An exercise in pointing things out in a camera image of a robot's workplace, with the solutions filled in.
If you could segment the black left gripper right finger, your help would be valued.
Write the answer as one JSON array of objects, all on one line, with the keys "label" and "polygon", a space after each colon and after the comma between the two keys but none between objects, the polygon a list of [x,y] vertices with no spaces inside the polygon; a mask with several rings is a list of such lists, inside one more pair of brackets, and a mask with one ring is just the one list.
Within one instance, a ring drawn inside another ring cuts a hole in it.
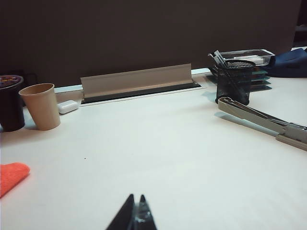
[{"label": "black left gripper right finger", "polygon": [[144,195],[141,195],[134,217],[135,230],[157,230],[152,212]]}]

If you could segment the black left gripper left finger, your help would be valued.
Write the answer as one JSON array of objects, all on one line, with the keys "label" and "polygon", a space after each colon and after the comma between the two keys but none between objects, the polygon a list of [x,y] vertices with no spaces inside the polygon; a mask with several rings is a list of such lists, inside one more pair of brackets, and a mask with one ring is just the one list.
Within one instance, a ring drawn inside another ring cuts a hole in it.
[{"label": "black left gripper left finger", "polygon": [[132,230],[134,208],[134,195],[130,194],[106,230]]}]

